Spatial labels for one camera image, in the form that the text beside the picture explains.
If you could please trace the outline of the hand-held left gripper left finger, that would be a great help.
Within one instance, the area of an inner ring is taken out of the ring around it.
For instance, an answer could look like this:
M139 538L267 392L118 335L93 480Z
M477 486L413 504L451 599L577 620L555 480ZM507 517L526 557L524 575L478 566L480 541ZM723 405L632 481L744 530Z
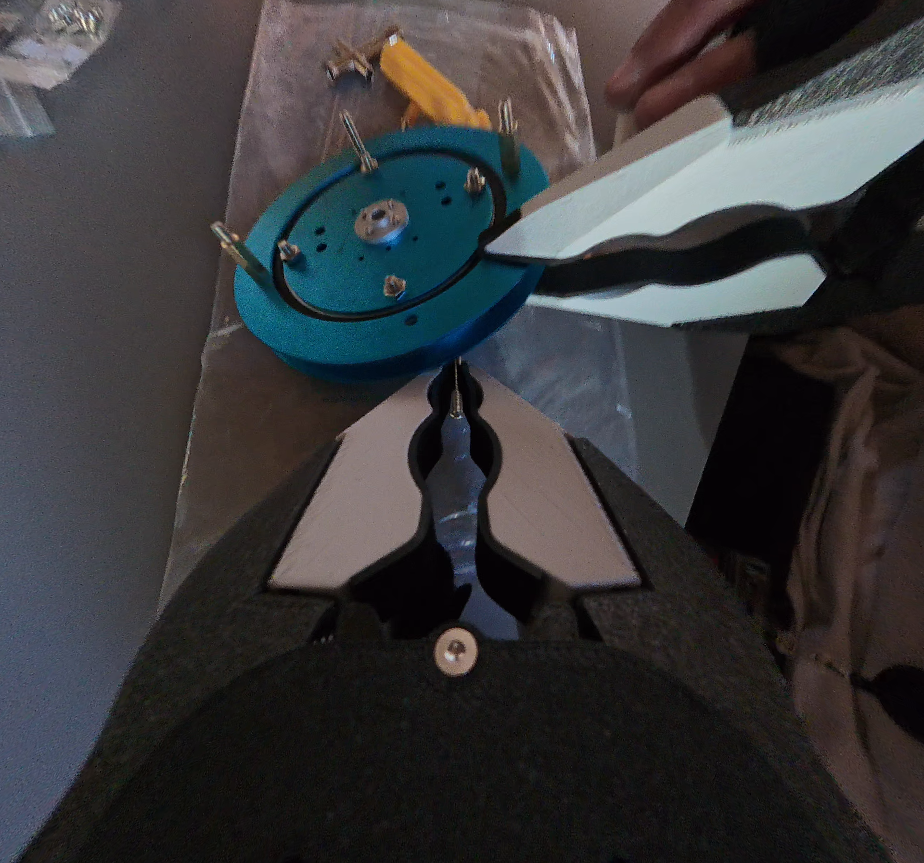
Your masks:
M341 433L271 573L271 590L341 594L423 537L430 506L420 441L435 422L436 380L436 371L414 378Z

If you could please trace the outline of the blue metal turntable base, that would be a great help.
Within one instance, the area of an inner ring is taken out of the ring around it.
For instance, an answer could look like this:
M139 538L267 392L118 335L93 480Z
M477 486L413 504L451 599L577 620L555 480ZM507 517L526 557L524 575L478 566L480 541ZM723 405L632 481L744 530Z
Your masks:
M345 148L262 212L234 295L247 328L286 364L325 380L414 376L465 355L535 290L537 266L489 259L479 237L549 186L520 147L514 179L494 133L423 127Z

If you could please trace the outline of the bundle of long bolts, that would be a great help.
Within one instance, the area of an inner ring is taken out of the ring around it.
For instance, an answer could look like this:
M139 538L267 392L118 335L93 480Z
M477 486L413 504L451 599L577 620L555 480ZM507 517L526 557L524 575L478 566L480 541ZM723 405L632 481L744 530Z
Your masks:
M383 49L393 46L402 37L403 32L398 26L389 26L385 32L359 44L336 38L332 53L323 65L329 84L335 85L349 75L356 75L366 84L371 84Z

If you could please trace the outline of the pile of small screw bags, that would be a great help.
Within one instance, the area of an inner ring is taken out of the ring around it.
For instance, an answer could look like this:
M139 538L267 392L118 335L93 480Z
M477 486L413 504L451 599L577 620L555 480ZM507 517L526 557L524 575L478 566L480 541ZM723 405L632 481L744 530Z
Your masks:
M1 0L1 136L53 133L38 90L67 82L108 40L116 0Z

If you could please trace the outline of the yellow handled screwdriver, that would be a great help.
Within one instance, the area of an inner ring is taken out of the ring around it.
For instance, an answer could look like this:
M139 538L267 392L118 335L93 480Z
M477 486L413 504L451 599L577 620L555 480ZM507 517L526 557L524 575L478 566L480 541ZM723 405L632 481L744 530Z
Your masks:
M400 125L408 130L426 119L438 126L492 130L491 118L466 94L407 44L390 35L379 55L379 70L407 100Z

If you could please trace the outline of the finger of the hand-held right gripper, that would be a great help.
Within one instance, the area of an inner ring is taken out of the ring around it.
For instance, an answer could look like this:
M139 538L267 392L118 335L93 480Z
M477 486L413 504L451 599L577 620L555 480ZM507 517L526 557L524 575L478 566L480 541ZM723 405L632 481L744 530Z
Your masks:
M806 223L922 142L923 82L837 97L737 127L702 97L610 149L486 231L493 258L579 260L652 248L676 253L749 224Z
M642 237L542 273L531 306L672 327L802 307L830 264L799 221L756 221L693 244Z

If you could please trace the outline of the person's torso in pale shirt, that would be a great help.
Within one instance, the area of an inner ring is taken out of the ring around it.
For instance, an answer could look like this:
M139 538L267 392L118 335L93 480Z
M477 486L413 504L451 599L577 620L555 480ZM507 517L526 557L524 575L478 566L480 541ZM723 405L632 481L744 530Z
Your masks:
M787 584L796 708L891 857L922 861L922 697L888 711L871 691L922 669L922 371L845 327L778 356L836 397Z

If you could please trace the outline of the clear plastic bag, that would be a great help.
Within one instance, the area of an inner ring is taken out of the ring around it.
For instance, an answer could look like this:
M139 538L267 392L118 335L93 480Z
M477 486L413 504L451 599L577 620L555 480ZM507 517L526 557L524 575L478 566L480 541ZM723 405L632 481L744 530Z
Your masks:
M296 178L346 145L342 109L364 135L398 127L385 81L332 86L336 40L387 26L490 108L510 95L521 141L551 180L596 155L578 37L553 15L470 0L308 4L263 0L241 107L225 222L248 233ZM159 605L242 515L313 450L389 395L289 369L247 331L219 262ZM684 524L722 418L745 336L664 330L529 305L471 357L573 436L591 440Z

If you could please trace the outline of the grey desk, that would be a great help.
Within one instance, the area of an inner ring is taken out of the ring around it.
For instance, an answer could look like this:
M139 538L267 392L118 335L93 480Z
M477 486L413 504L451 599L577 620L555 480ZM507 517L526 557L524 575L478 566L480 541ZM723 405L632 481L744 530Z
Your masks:
M2 141L2 861L83 764L155 613L262 3L120 1L42 95L53 135ZM604 84L668 0L483 1L577 30L611 143Z

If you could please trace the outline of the person's right hand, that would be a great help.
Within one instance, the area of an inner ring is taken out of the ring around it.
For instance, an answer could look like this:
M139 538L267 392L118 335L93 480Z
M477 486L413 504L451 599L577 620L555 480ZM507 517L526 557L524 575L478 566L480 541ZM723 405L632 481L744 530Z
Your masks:
M670 0L609 79L608 101L641 130L755 75L753 32L712 39L758 1Z

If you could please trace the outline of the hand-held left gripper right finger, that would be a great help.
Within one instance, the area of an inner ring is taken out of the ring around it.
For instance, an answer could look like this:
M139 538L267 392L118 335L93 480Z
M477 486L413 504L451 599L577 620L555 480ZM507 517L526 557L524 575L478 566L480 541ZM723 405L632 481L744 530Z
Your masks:
M570 438L481 369L466 371L471 455L486 476L479 530L488 552L553 595L641 586Z

